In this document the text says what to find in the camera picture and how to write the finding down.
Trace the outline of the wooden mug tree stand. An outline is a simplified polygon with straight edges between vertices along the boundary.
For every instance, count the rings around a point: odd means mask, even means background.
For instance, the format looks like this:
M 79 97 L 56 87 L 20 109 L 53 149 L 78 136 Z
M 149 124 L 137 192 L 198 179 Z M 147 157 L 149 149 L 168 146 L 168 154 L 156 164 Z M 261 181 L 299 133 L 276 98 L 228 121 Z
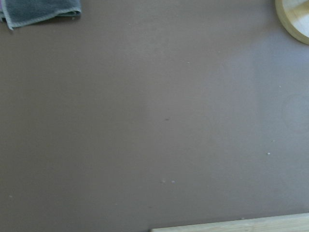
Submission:
M 309 1 L 275 0 L 277 16 L 286 31 L 296 40 L 309 44 Z

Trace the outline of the grey folded cloth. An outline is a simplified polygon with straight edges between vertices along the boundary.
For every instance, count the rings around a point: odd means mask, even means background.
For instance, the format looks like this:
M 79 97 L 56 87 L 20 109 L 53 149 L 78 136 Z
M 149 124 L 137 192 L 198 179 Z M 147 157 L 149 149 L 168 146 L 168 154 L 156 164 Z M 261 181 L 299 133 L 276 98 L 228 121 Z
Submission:
M 79 0 L 2 0 L 0 21 L 9 29 L 39 23 L 54 17 L 80 16 Z

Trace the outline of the bamboo cutting board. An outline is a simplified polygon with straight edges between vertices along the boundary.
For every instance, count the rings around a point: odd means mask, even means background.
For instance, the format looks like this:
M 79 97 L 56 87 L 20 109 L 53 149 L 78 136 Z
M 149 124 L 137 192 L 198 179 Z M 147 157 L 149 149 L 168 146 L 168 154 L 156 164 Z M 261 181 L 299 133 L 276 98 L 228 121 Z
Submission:
M 151 229 L 152 232 L 307 232 L 308 230 L 308 213 Z

